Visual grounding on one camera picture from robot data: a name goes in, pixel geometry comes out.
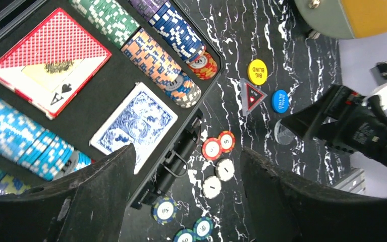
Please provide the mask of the red playing card deck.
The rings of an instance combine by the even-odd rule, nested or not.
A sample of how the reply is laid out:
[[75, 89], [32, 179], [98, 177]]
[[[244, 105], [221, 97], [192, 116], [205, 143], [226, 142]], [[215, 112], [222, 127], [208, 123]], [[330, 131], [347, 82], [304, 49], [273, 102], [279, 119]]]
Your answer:
[[0, 57], [0, 84], [54, 119], [111, 55], [57, 8]]

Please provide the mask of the blue small blind button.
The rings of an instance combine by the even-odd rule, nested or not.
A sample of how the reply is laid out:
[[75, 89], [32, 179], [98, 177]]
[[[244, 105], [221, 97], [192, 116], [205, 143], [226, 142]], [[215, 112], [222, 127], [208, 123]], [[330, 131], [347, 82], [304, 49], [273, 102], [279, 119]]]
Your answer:
[[275, 112], [284, 113], [289, 108], [289, 97], [285, 90], [276, 90], [271, 98], [271, 105]]

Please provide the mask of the triangular all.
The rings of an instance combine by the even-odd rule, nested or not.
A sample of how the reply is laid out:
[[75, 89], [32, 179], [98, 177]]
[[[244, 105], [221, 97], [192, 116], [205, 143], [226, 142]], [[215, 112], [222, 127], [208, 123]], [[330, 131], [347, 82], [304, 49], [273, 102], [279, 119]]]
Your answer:
[[245, 78], [240, 79], [242, 114], [248, 116], [268, 95]]

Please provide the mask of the blue playing card deck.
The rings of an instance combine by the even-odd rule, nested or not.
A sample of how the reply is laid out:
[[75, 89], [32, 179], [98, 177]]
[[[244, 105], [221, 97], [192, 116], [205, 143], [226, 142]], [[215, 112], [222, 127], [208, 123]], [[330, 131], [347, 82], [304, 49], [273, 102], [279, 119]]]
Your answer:
[[109, 155], [133, 144], [137, 174], [177, 119], [174, 111], [139, 82], [96, 131], [89, 145]]

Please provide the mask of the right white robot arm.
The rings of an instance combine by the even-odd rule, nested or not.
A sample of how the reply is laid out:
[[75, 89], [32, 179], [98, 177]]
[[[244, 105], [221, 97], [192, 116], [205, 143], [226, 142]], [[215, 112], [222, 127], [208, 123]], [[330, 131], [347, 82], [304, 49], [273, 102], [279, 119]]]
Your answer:
[[387, 167], [387, 116], [381, 98], [333, 84], [316, 102], [281, 119], [302, 140], [317, 138], [331, 151], [360, 152]]

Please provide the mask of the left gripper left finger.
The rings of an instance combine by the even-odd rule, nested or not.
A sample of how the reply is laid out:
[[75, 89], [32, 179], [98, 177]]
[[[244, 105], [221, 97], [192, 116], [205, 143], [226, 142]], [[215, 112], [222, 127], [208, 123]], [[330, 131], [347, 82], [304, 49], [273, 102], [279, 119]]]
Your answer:
[[22, 194], [0, 196], [0, 241], [118, 241], [136, 152], [100, 161]]

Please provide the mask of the clear round dealer button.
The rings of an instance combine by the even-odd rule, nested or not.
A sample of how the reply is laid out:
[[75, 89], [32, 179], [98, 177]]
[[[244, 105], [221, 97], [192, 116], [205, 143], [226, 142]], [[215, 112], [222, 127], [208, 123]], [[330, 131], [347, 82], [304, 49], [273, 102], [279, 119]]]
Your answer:
[[279, 119], [274, 127], [274, 137], [278, 144], [288, 145], [295, 139], [295, 134], [291, 132], [287, 127], [282, 125], [281, 119]]

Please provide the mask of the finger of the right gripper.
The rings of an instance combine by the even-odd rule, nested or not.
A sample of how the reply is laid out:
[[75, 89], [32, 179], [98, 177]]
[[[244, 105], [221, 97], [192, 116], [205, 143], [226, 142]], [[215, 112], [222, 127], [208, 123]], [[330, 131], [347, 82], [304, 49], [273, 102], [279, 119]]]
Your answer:
[[281, 119], [281, 125], [288, 128], [302, 140], [309, 140], [328, 117], [338, 120], [346, 107], [347, 87], [332, 85], [316, 102], [294, 114]]

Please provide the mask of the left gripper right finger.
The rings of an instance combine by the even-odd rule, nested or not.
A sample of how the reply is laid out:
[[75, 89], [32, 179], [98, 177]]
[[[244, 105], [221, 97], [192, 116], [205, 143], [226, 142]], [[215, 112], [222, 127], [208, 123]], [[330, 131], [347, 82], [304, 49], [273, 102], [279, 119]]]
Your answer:
[[250, 148], [240, 165], [257, 241], [387, 241], [387, 198], [318, 184]]

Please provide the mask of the yellow big blind button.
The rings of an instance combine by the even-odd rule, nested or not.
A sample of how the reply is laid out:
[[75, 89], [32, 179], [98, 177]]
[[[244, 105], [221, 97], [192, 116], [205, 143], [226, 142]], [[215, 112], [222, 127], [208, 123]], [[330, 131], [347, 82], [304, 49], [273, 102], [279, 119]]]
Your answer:
[[263, 85], [268, 77], [267, 66], [260, 59], [252, 60], [247, 68], [248, 78], [255, 85]]

